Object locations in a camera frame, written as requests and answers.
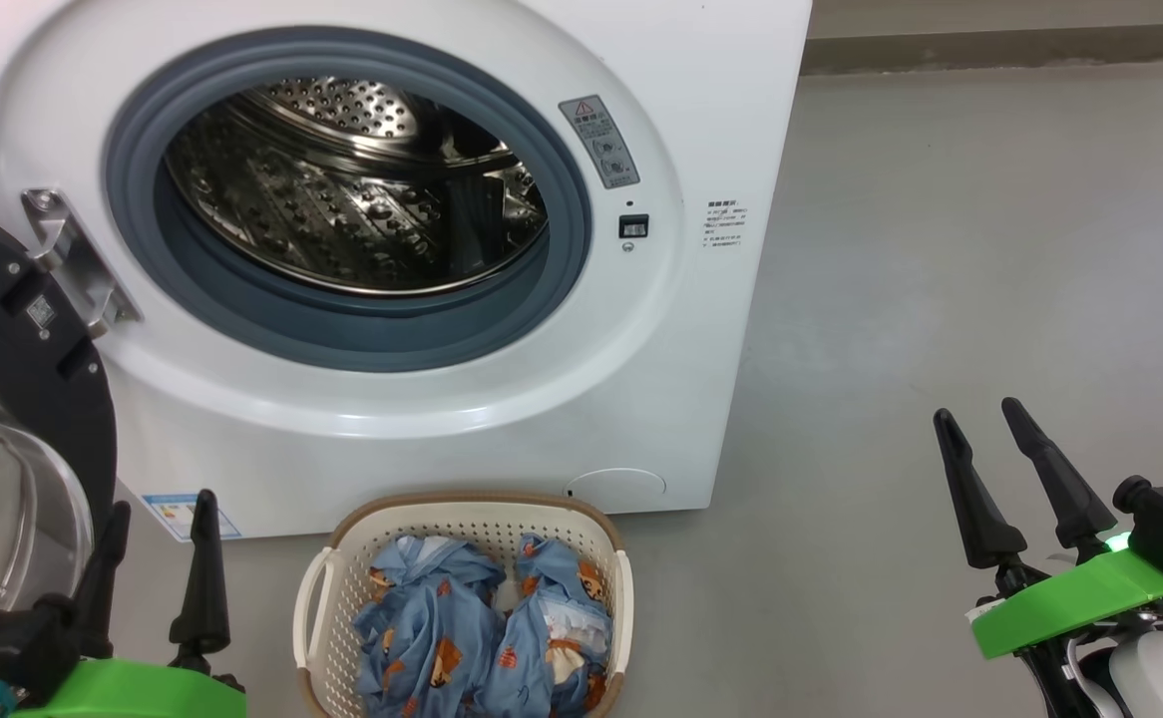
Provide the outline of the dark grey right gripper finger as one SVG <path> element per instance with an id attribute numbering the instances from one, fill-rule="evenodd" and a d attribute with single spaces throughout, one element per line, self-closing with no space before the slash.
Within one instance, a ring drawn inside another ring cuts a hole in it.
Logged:
<path id="1" fill-rule="evenodd" d="M 1065 549 L 1106 549 L 1101 533 L 1114 529 L 1118 520 L 1105 502 L 1089 486 L 1059 446 L 1046 435 L 1015 397 L 1004 397 L 1003 417 L 1016 447 L 1030 458 L 1056 519 L 1055 534 Z"/>
<path id="2" fill-rule="evenodd" d="M 933 424 L 968 566 L 989 569 L 1018 557 L 1027 549 L 1027 541 L 1020 529 L 1005 521 L 989 495 L 973 467 L 973 450 L 951 410 L 939 408 Z"/>

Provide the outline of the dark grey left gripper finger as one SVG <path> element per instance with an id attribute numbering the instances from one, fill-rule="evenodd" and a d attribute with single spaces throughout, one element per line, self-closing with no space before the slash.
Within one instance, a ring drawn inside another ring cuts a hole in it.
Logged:
<path id="1" fill-rule="evenodd" d="M 207 657 L 230 646 L 231 635 L 217 498 L 207 488 L 195 497 L 191 539 L 193 563 L 181 613 L 170 627 L 170 642 L 177 649 L 170 664 L 185 671 L 211 671 Z"/>
<path id="2" fill-rule="evenodd" d="M 109 639 L 117 567 L 123 562 L 131 522 L 129 502 L 116 502 L 74 591 L 74 623 L 71 631 L 81 657 L 109 659 L 115 645 Z"/>

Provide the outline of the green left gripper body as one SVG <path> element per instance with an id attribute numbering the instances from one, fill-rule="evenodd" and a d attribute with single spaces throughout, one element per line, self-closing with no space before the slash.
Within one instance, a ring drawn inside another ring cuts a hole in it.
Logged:
<path id="1" fill-rule="evenodd" d="M 90 660 L 77 664 L 52 699 L 8 718 L 247 718 L 247 695 L 169 664 Z"/>

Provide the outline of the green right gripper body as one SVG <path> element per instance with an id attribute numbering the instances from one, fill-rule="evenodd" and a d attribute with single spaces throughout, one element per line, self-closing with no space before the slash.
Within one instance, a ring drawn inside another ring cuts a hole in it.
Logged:
<path id="1" fill-rule="evenodd" d="M 982 607 L 970 631 L 982 657 L 1004 657 L 1160 599 L 1163 573 L 1125 548 Z"/>

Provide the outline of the blue garment with orange print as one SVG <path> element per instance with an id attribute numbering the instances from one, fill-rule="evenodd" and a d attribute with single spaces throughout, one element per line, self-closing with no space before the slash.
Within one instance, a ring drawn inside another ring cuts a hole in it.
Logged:
<path id="1" fill-rule="evenodd" d="M 483 718 L 504 567 L 465 540 L 394 536 L 368 569 L 355 691 L 368 718 Z"/>

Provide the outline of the black round glass washer door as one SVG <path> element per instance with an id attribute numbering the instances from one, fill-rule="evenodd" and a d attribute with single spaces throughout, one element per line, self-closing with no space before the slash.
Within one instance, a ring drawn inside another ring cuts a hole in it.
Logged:
<path id="1" fill-rule="evenodd" d="M 116 469 L 97 346 L 52 273 L 0 227 L 0 610 L 74 592 Z"/>

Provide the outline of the cream perforated laundry basket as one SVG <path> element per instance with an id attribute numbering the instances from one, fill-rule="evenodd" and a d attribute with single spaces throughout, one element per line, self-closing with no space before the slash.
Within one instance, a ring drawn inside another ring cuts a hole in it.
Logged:
<path id="1" fill-rule="evenodd" d="M 370 562 L 388 539 L 466 539 L 512 568 L 518 539 L 527 532 L 561 539 L 595 563 L 614 637 L 607 691 L 585 718 L 609 718 L 625 687 L 635 618 L 632 563 L 618 527 L 575 497 L 488 491 L 384 497 L 355 509 L 331 532 L 304 574 L 291 619 L 297 680 L 311 718 L 368 718 L 355 695 L 361 641 L 352 619 L 370 599 Z"/>

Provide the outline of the chrome door hinge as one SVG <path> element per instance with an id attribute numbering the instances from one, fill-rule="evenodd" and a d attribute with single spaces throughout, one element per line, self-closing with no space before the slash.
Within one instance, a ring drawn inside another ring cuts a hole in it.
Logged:
<path id="1" fill-rule="evenodd" d="M 138 305 L 117 280 L 60 191 L 27 189 L 21 202 L 36 236 L 31 258 L 52 273 L 91 337 L 106 335 L 117 324 L 143 321 Z"/>

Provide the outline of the white front-loading washing machine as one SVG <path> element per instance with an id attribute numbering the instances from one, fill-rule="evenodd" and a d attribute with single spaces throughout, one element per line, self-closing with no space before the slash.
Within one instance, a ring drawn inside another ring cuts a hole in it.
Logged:
<path id="1" fill-rule="evenodd" d="M 566 497 L 611 468 L 663 477 L 659 511 L 708 509 L 809 14 L 811 0 L 0 0 L 0 227 L 31 257 L 22 191 L 57 189 L 143 314 L 90 336 L 115 486 L 207 488 L 242 539 L 322 535 L 399 495 Z M 436 371 L 327 371 L 236 344 L 147 277 L 104 187 L 122 104 L 195 47 L 297 26 L 457 56 L 565 140 L 593 246 L 538 330 Z M 636 185 L 601 185 L 558 106 L 585 95 L 607 105 Z M 640 213 L 649 236 L 619 239 L 618 218 Z"/>

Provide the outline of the grey rubber door gasket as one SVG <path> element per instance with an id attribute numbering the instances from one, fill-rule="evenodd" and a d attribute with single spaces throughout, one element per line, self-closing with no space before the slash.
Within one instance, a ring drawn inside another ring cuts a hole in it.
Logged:
<path id="1" fill-rule="evenodd" d="M 544 197 L 545 239 L 488 280 L 404 298 L 320 289 L 243 257 L 190 208 L 164 152 L 190 119 L 226 97 L 317 76 L 427 97 L 504 140 Z M 436 371 L 518 344 L 572 296 L 593 246 L 584 173 L 541 111 L 468 61 L 368 29 L 257 29 L 180 55 L 122 104 L 104 151 L 104 187 L 124 246 L 186 314 L 236 344 L 327 371 Z"/>

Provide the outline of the blue energy label sticker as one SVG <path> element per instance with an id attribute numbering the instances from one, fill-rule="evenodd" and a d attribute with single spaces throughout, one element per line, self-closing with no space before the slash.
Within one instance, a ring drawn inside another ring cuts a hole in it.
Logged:
<path id="1" fill-rule="evenodd" d="M 140 500 L 176 541 L 193 541 L 197 495 L 140 495 Z"/>

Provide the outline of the round white filter cover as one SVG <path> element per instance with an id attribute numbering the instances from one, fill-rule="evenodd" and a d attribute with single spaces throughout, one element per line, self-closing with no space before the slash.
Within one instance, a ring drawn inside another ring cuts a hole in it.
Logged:
<path id="1" fill-rule="evenodd" d="M 609 516 L 648 513 L 659 511 L 665 481 L 641 469 L 611 468 L 573 478 L 564 486 L 563 495 Z"/>

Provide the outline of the steel perforated washer drum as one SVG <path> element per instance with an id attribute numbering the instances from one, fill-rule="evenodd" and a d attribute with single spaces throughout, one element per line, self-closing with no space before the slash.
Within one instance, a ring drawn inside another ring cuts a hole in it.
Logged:
<path id="1" fill-rule="evenodd" d="M 466 289 L 549 227 L 504 140 L 373 79 L 284 78 L 226 97 L 181 127 L 164 168 L 243 257 L 350 296 Z"/>

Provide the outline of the grey warning sticker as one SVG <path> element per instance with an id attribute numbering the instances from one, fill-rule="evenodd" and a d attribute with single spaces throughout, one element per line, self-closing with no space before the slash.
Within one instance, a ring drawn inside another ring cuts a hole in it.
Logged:
<path id="1" fill-rule="evenodd" d="M 585 95 L 558 104 L 569 126 L 577 133 L 604 189 L 640 183 L 632 151 L 600 95 Z"/>

